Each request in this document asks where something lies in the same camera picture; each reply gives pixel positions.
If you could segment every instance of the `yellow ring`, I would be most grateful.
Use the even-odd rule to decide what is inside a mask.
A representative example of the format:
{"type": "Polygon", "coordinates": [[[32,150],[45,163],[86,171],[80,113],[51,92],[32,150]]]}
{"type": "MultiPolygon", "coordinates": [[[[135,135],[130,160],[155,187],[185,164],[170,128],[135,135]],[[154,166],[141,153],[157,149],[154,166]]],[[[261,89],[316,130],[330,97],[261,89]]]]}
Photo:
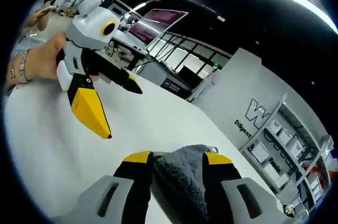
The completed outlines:
{"type": "Polygon", "coordinates": [[[106,27],[107,27],[108,25],[113,24],[113,23],[116,25],[116,21],[109,21],[109,22],[107,22],[107,23],[103,26],[103,28],[101,29],[101,35],[102,35],[102,36],[105,36],[105,35],[104,35],[104,30],[106,29],[106,27]]]}

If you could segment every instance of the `white table surface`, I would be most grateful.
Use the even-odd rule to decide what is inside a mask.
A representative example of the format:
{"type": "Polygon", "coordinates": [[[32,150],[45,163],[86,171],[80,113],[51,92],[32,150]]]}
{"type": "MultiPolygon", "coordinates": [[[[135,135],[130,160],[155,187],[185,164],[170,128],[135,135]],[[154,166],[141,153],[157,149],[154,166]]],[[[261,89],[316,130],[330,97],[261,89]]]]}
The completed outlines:
{"type": "MultiPolygon", "coordinates": [[[[113,82],[95,82],[111,139],[100,138],[74,117],[67,93],[57,81],[36,81],[14,89],[5,107],[8,142],[22,181],[44,213],[50,217],[66,214],[81,192],[102,176],[113,175],[131,153],[172,152],[193,144],[216,146],[233,160],[242,177],[252,178],[273,194],[198,107],[144,78],[135,78],[143,95],[113,82]]],[[[154,197],[146,223],[170,223],[154,197]]]]}

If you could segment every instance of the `white shelving unit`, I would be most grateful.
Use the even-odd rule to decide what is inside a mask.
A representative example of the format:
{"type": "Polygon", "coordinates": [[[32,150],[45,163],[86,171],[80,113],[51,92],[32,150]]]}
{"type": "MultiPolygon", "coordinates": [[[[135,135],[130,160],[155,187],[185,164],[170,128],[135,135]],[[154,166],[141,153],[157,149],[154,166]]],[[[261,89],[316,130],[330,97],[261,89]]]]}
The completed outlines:
{"type": "Polygon", "coordinates": [[[283,192],[283,189],[287,190],[289,188],[293,188],[294,186],[297,187],[301,183],[306,186],[307,196],[309,197],[310,201],[312,201],[313,206],[311,210],[315,209],[318,205],[318,202],[321,201],[323,196],[320,200],[315,200],[315,195],[311,189],[310,183],[307,179],[308,174],[310,173],[311,169],[317,165],[320,168],[322,176],[326,181],[326,187],[329,188],[331,185],[330,175],[328,169],[325,165],[325,161],[322,157],[322,153],[327,145],[325,142],[322,146],[320,146],[319,139],[315,138],[311,131],[306,127],[303,121],[297,116],[297,114],[290,109],[290,107],[284,102],[287,95],[284,95],[282,100],[278,103],[276,108],[271,113],[270,117],[265,121],[261,128],[257,130],[254,136],[247,142],[245,145],[240,149],[240,152],[244,155],[244,157],[249,161],[249,163],[257,170],[257,172],[262,176],[265,182],[269,185],[269,187],[276,193],[280,194],[283,192]],[[311,154],[313,155],[313,160],[310,163],[310,166],[305,170],[297,159],[295,159],[291,154],[287,146],[280,143],[278,140],[278,136],[273,133],[267,126],[270,122],[275,118],[276,114],[279,113],[285,121],[296,131],[297,135],[303,140],[303,142],[307,145],[307,147],[311,150],[311,154]],[[265,173],[262,168],[262,164],[259,163],[256,158],[251,154],[248,150],[248,147],[254,144],[258,140],[258,136],[262,133],[267,132],[268,135],[274,140],[274,144],[277,144],[283,152],[286,154],[287,158],[291,160],[292,164],[295,166],[296,172],[299,172],[300,178],[296,180],[294,183],[287,182],[288,186],[284,185],[282,189],[278,188],[274,181],[265,173]]]}

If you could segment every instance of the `cable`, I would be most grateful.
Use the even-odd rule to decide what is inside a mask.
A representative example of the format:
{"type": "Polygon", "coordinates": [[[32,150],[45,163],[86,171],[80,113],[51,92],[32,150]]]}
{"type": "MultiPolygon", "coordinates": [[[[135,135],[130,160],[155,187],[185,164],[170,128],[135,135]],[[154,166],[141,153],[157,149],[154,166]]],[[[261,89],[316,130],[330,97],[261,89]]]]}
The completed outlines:
{"type": "Polygon", "coordinates": [[[133,69],[136,68],[136,67],[143,66],[143,65],[145,65],[145,64],[149,64],[149,63],[152,63],[152,62],[159,61],[159,60],[163,59],[166,55],[168,55],[168,53],[170,53],[171,51],[173,51],[174,49],[176,49],[181,43],[183,43],[183,41],[185,41],[185,40],[182,39],[182,40],[178,43],[178,45],[172,47],[169,51],[167,51],[167,52],[166,52],[162,57],[160,57],[159,59],[156,59],[156,57],[159,56],[159,55],[157,54],[157,55],[154,57],[153,60],[149,60],[149,61],[147,61],[147,62],[145,62],[145,63],[143,63],[143,64],[138,64],[137,66],[133,67],[133,69]]]}

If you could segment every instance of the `ceiling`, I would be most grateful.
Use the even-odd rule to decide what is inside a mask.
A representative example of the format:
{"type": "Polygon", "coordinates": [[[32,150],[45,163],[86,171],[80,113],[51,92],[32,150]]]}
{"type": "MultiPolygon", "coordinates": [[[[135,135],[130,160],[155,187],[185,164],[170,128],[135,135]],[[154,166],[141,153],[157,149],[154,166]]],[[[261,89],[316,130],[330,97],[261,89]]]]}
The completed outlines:
{"type": "MultiPolygon", "coordinates": [[[[147,0],[122,0],[135,7],[147,0]]],[[[334,0],[321,0],[338,22],[334,0]]],[[[152,8],[188,11],[172,32],[187,35],[229,53],[242,47],[292,86],[313,108],[334,139],[338,99],[338,35],[320,18],[290,0],[160,0],[152,8]],[[220,15],[225,22],[217,20],[220,15]]]]}

